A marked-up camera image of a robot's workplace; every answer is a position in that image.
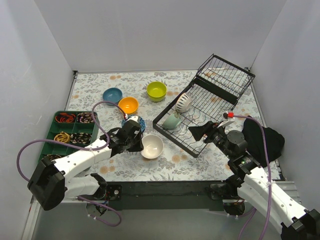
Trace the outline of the red diamond pattern bowl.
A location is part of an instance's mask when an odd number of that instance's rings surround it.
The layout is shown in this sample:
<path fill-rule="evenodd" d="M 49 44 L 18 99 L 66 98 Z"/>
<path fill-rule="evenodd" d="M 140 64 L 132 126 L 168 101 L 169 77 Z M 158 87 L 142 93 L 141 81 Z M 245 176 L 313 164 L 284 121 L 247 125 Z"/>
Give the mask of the red diamond pattern bowl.
<path fill-rule="evenodd" d="M 145 121 L 142 117 L 140 117 L 140 129 L 141 129 L 141 132 L 144 133 L 145 129 L 146 129 L 146 124 L 145 124 Z"/>

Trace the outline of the beige ceramic bowl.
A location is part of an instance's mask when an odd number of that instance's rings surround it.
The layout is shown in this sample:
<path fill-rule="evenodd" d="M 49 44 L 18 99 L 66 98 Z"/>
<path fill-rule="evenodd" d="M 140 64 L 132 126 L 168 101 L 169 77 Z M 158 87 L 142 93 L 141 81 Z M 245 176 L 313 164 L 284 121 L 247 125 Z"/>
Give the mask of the beige ceramic bowl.
<path fill-rule="evenodd" d="M 162 154 L 164 143 L 157 135 L 146 135 L 142 138 L 143 150 L 141 155 L 146 159 L 156 159 Z"/>

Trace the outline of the mint green flower bowl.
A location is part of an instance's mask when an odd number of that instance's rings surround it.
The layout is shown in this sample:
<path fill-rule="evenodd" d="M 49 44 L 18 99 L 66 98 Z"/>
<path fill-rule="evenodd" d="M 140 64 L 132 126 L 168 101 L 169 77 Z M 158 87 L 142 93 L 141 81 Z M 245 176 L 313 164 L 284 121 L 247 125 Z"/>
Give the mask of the mint green flower bowl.
<path fill-rule="evenodd" d="M 181 122 L 181 115 L 175 111 L 167 117 L 167 119 L 163 122 L 162 127 L 166 130 L 174 130 L 181 124 Z"/>

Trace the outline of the orange plastic bowl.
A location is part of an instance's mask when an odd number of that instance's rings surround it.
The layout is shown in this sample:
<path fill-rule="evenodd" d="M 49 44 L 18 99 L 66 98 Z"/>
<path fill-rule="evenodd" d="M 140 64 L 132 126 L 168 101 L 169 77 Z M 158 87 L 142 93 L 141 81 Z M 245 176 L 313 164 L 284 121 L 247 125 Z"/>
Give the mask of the orange plastic bowl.
<path fill-rule="evenodd" d="M 139 108 L 139 102 L 132 96 L 124 97 L 118 103 L 118 106 L 128 115 L 134 114 Z"/>

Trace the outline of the blue striped white bowl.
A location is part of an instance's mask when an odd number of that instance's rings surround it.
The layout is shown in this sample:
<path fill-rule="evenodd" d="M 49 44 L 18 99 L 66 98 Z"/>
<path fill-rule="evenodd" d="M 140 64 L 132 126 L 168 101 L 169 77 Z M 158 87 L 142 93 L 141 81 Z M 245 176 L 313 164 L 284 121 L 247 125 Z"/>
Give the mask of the blue striped white bowl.
<path fill-rule="evenodd" d="M 190 97 L 189 94 L 185 92 L 176 101 L 175 110 L 178 113 L 185 113 L 190 109 L 191 104 L 192 104 L 192 98 Z"/>

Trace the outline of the blue ceramic bowl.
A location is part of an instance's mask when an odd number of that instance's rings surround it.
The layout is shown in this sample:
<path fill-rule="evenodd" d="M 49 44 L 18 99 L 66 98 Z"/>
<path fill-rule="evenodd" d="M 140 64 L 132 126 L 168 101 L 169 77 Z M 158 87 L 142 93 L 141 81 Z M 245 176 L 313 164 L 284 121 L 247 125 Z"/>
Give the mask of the blue ceramic bowl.
<path fill-rule="evenodd" d="M 107 101 L 109 106 L 112 106 L 112 103 L 118 104 L 123 98 L 123 92 L 116 87 L 111 87 L 105 90 L 102 94 L 102 99 Z"/>

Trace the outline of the lime green bowl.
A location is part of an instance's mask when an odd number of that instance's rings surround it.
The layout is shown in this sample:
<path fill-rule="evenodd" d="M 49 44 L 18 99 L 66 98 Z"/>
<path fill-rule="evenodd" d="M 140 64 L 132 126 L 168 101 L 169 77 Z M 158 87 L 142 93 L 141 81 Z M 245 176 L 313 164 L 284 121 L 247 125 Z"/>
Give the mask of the lime green bowl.
<path fill-rule="evenodd" d="M 165 94 L 163 95 L 147 94 L 147 95 L 152 102 L 160 102 L 166 97 Z"/>
<path fill-rule="evenodd" d="M 167 87 L 160 81 L 154 81 L 147 86 L 146 91 L 153 98 L 161 98 L 166 95 Z"/>

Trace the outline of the black wire dish rack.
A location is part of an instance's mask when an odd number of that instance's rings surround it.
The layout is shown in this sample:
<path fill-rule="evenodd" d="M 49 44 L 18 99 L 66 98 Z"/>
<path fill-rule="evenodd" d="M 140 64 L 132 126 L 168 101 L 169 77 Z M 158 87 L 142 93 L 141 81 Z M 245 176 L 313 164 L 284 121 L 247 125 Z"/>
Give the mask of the black wire dish rack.
<path fill-rule="evenodd" d="M 163 122 L 175 112 L 175 98 L 152 122 L 153 128 L 193 157 L 198 157 L 206 144 L 196 141 L 189 127 L 202 126 L 208 121 L 221 122 L 223 112 L 233 110 L 255 75 L 226 59 L 212 54 L 197 70 L 183 89 L 191 99 L 187 112 L 181 113 L 181 123 L 167 130 Z"/>

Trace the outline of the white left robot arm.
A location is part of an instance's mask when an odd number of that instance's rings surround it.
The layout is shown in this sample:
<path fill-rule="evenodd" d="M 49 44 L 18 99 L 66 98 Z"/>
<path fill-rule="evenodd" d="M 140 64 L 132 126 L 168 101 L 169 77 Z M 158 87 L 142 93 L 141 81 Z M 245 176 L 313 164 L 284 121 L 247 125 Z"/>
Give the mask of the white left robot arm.
<path fill-rule="evenodd" d="M 131 116 L 122 127 L 111 129 L 91 145 L 55 160 L 44 159 L 36 166 L 28 189 L 45 211 L 59 205 L 62 200 L 88 196 L 101 200 L 107 193 L 107 182 L 97 173 L 78 177 L 92 165 L 125 151 L 140 152 L 142 131 L 140 117 Z"/>

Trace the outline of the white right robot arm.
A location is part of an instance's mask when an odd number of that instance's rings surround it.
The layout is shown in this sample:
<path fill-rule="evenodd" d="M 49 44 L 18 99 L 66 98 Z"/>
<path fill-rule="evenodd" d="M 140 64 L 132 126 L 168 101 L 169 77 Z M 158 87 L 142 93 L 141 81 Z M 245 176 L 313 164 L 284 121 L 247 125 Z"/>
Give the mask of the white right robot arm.
<path fill-rule="evenodd" d="M 320 214 L 308 210 L 289 196 L 274 181 L 268 179 L 264 168 L 247 152 L 247 142 L 242 132 L 225 133 L 229 121 L 188 129 L 196 141 L 214 143 L 229 159 L 228 166 L 237 177 L 226 186 L 232 199 L 241 197 L 265 216 L 280 233 L 283 240 L 318 240 L 320 238 Z"/>

